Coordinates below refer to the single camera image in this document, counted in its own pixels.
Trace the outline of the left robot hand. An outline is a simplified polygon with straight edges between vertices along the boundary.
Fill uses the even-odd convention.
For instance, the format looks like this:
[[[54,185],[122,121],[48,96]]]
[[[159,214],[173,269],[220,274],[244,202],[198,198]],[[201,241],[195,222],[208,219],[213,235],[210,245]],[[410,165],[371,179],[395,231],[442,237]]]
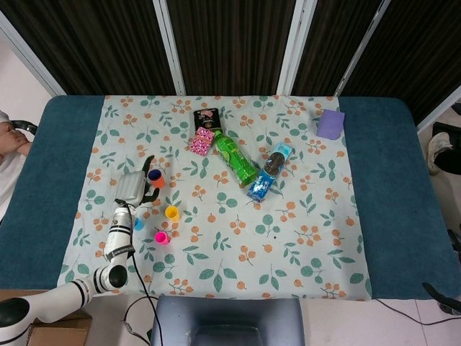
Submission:
[[[160,194],[160,189],[158,187],[155,187],[152,194],[148,195],[148,192],[152,188],[148,173],[154,158],[154,155],[149,156],[145,160],[143,168],[140,171],[127,173],[121,176],[115,194],[115,202],[118,205],[127,203],[137,208],[144,203],[155,202],[157,200]]]

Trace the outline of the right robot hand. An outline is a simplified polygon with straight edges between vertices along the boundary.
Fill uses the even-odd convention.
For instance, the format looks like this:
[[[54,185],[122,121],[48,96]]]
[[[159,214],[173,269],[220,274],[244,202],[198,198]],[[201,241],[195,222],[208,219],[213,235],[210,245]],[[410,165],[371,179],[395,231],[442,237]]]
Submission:
[[[452,229],[448,229],[447,233],[452,245],[452,249],[460,260],[460,235],[456,234]],[[448,298],[439,293],[431,284],[422,283],[424,290],[438,303],[439,308],[446,314],[460,316],[460,301],[454,298]]]

